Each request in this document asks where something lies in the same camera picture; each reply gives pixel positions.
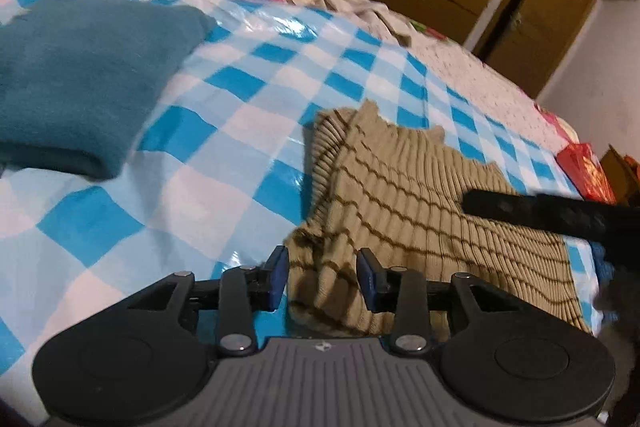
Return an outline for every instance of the ribbed fabric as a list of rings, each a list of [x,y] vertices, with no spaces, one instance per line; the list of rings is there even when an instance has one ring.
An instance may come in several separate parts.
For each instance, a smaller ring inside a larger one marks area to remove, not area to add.
[[[332,335],[388,333],[393,315],[370,313],[356,281],[355,254],[368,247],[382,266],[429,280],[473,273],[589,331],[562,238],[463,214],[469,188],[516,191],[495,164],[465,158],[443,137],[442,128],[389,124],[369,101],[318,113],[312,211],[286,240],[291,317]],[[444,314],[432,312],[432,325],[446,337]]]

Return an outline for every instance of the black circular cover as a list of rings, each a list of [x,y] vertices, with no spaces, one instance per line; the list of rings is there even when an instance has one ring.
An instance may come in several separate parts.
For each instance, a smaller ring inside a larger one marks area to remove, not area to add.
[[[50,413],[131,425],[184,402],[207,369],[206,348],[171,317],[128,310],[95,315],[53,337],[32,374]]]
[[[518,423],[595,413],[614,377],[602,343],[544,312],[483,314],[445,345],[440,371],[469,406]]]

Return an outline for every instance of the red bag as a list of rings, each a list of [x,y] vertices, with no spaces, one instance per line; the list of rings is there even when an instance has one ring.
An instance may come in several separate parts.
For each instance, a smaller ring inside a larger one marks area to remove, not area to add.
[[[585,200],[616,204],[611,185],[588,143],[571,143],[556,155],[556,161]]]

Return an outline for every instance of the blue and white checkered tablecloth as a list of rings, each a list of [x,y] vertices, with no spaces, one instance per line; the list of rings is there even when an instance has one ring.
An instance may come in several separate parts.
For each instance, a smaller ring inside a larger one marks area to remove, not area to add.
[[[0,0],[0,22],[36,1]],[[219,25],[171,80],[122,175],[8,169],[0,179],[0,396],[31,421],[46,417],[31,362],[53,334],[170,272],[208,279],[260,263],[301,222],[304,126],[318,108],[371,98],[400,125],[443,126],[449,146],[496,162],[518,190],[577,195],[549,151],[338,16],[262,0],[144,1],[190,4]],[[567,245],[597,329],[590,247]],[[284,299],[257,328],[284,333]]]

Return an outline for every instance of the folded teal cloth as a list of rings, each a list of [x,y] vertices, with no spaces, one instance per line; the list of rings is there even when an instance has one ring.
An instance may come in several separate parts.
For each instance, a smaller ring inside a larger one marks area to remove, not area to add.
[[[214,28],[190,6],[40,0],[0,26],[0,164],[113,178]]]

